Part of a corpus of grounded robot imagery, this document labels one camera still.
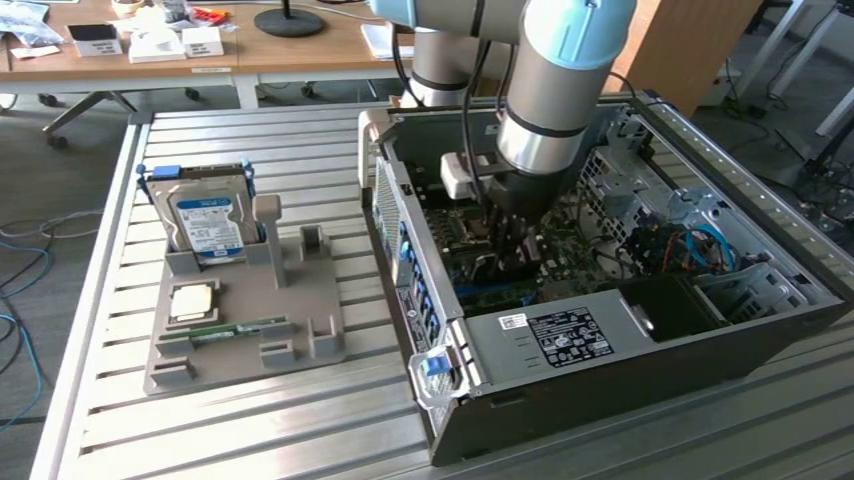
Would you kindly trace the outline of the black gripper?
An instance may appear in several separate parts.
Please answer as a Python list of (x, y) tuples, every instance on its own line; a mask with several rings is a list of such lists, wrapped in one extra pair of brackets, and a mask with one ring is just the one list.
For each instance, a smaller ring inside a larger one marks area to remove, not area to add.
[(566, 170), (547, 175), (521, 170), (498, 173), (488, 187), (488, 199), (505, 217), (535, 226), (561, 195), (566, 176)]

